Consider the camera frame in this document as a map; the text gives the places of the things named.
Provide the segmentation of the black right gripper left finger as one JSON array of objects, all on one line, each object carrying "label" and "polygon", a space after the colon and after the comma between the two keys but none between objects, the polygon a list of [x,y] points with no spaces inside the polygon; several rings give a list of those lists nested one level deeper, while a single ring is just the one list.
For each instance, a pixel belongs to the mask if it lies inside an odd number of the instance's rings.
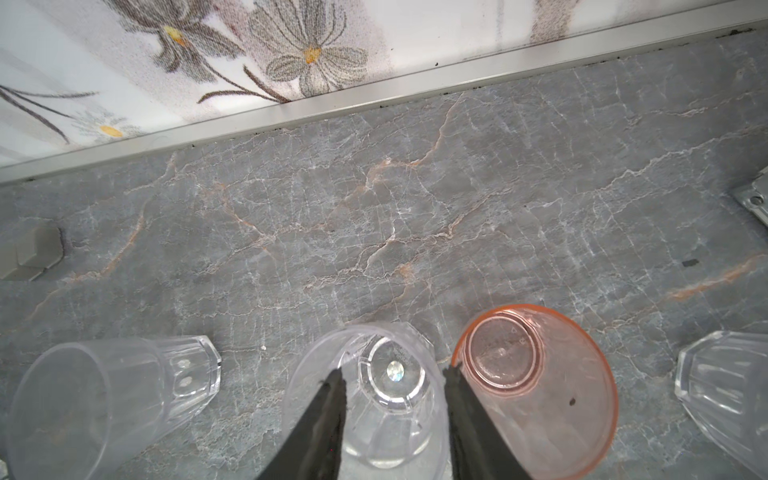
[{"label": "black right gripper left finger", "polygon": [[347,413],[346,382],[340,368],[332,370],[280,450],[258,480],[330,479],[341,468]]}]

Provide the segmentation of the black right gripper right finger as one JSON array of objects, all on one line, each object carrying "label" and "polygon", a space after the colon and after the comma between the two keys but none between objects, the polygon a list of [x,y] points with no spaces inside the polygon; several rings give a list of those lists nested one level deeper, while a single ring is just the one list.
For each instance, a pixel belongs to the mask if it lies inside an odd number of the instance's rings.
[{"label": "black right gripper right finger", "polygon": [[453,478],[531,480],[532,477],[506,445],[461,369],[449,366],[443,374]]}]

